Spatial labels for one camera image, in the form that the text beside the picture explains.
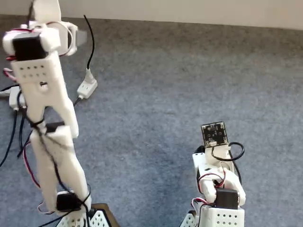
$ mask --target perforated plate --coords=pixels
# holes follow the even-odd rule
[[[69,215],[62,218],[57,227],[83,227],[84,226],[85,215],[80,219],[72,219]],[[107,219],[104,216],[104,213],[98,210],[93,218],[90,220],[90,227],[109,227]]]
[[[196,227],[197,220],[192,214],[187,214],[181,223],[180,227]]]
[[[244,227],[244,210],[230,210],[209,208],[207,213],[207,227]]]

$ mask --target white wire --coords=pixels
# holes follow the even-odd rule
[[[68,27],[64,23],[62,23],[61,21],[51,21],[51,22],[46,23],[46,25],[50,25],[50,24],[54,24],[54,23],[62,25],[67,30],[67,32],[69,33],[69,35],[71,36],[71,44],[70,44],[69,48],[67,49],[67,52],[65,52],[64,54],[60,55],[60,56],[64,56],[64,55],[66,55],[71,50],[74,38],[72,36],[71,31],[68,29]]]
[[[200,197],[196,197],[196,198],[193,198],[192,200],[191,200],[191,206],[195,209],[195,212],[196,212],[196,214],[198,215],[198,211],[196,210],[196,207],[194,206],[194,201],[196,201],[196,200],[198,200],[198,201],[200,201],[200,202],[202,202],[203,204],[208,204],[208,202],[205,200],[205,199],[202,199],[202,198],[200,198]]]
[[[40,207],[41,207],[43,204],[44,204],[44,201],[41,202],[41,203],[37,206],[38,211],[39,211],[40,213],[42,213],[42,214],[53,214],[53,211],[42,211],[42,210],[40,209]]]

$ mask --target white plastic part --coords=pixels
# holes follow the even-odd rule
[[[27,115],[33,122],[43,118],[46,106],[51,106],[69,125],[73,138],[79,134],[76,113],[69,99],[57,51],[45,59],[13,61],[11,63],[17,82],[27,103]]]
[[[245,211],[238,210],[205,208],[202,209],[203,216],[200,220],[200,226],[203,227],[244,227]]]
[[[197,227],[197,222],[198,220],[192,214],[187,214],[180,227]]]
[[[57,224],[57,227],[77,227],[78,225],[82,227],[84,224],[84,219],[86,220],[85,215],[83,215],[80,219],[76,219],[73,218],[71,214],[69,214],[61,219],[61,221]],[[110,227],[107,219],[104,216],[104,213],[100,210],[95,213],[89,224],[91,227]]]
[[[59,0],[35,0],[35,20],[39,23],[61,21]]]
[[[60,178],[65,185],[68,185],[75,192],[79,199],[84,201],[89,194],[84,171],[76,157],[71,130],[69,126],[59,126],[55,132],[43,136],[43,141],[49,153],[54,157]],[[58,215],[64,213],[56,210],[57,198],[57,177],[54,171],[54,164],[48,156],[36,130],[33,130],[30,141],[37,161],[37,175],[41,186],[46,207],[49,211],[56,211]],[[88,209],[91,206],[91,197],[85,201]],[[74,216],[82,216],[85,208],[72,213]]]
[[[90,69],[86,69],[84,81],[80,84],[77,93],[80,98],[89,98],[97,86],[98,83],[94,76],[91,74]]]
[[[3,39],[2,39],[2,45],[3,45],[3,49],[4,51],[8,54],[8,55],[15,55],[15,49],[13,46],[13,39],[18,35],[21,34],[23,32],[18,32],[18,31],[11,31],[11,32],[7,32],[5,33]]]
[[[216,147],[216,155],[222,158],[230,158],[228,153],[229,148],[230,147],[228,145]],[[207,148],[205,149],[205,153],[193,154],[195,176],[197,176],[197,172],[199,171],[200,176],[208,173],[214,173],[223,178],[224,172],[222,167],[224,167],[226,173],[224,186],[227,189],[234,189],[238,191],[239,205],[242,206],[245,203],[246,194],[239,182],[238,176],[234,173],[233,162],[220,163],[220,161],[211,156],[210,152],[211,148]],[[214,202],[216,199],[216,190],[213,183],[214,180],[218,182],[221,181],[221,179],[216,175],[207,175],[199,181],[201,192],[204,194],[209,203]]]
[[[17,96],[18,96],[19,91],[20,91],[19,86],[10,88],[9,106],[11,108],[13,108],[13,110],[19,110],[18,103],[17,103]],[[26,107],[25,100],[24,100],[24,97],[22,94],[20,96],[20,104],[22,107]]]
[[[5,91],[0,91],[0,98],[9,97],[10,95],[10,89],[7,89]]]
[[[59,31],[61,46],[57,49],[59,55],[72,55],[77,51],[76,45],[76,33],[78,27],[70,22],[63,21],[49,21],[47,24],[50,28],[55,28]]]
[[[46,52],[56,50],[61,46],[59,31],[55,28],[44,28],[40,34],[40,42]]]
[[[243,209],[231,210],[210,206],[201,208],[201,205],[200,202],[197,209],[198,212],[201,211],[201,214],[187,214],[180,227],[244,227],[245,211]]]

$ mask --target wire bundle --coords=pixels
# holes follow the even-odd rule
[[[231,150],[229,150],[228,152],[229,152],[229,155],[230,155],[231,158],[221,158],[221,157],[217,157],[217,156],[214,155],[214,147],[212,148],[212,156],[213,156],[215,159],[219,160],[219,161],[223,161],[223,162],[233,162],[233,165],[235,166],[235,169],[236,169],[237,174],[238,174],[239,181],[240,181],[240,183],[242,184],[242,177],[241,177],[239,168],[238,168],[237,164],[235,163],[235,161],[238,160],[239,158],[241,158],[241,157],[244,155],[245,148],[244,148],[244,146],[243,146],[241,143],[238,143],[238,142],[231,142],[228,146],[231,147],[231,145],[238,145],[238,146],[241,147],[241,152],[240,152],[240,154],[239,154],[238,156],[233,157],[233,156],[232,156]]]

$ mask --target gray carpet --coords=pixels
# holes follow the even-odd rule
[[[87,29],[83,19],[70,21]],[[1,35],[22,22],[1,17]],[[246,226],[302,226],[303,32],[91,23],[97,40],[91,69],[99,87],[76,106],[74,142],[93,202],[108,203],[122,227],[178,227],[198,196],[191,155],[202,144],[200,124],[223,120],[229,140],[247,151],[238,161]],[[72,100],[90,44],[62,58]],[[0,55],[0,67],[7,67],[3,50]],[[6,100],[0,115],[3,156],[13,121]],[[51,217],[36,210],[42,196],[16,159],[17,138],[0,170],[0,226],[36,227]]]

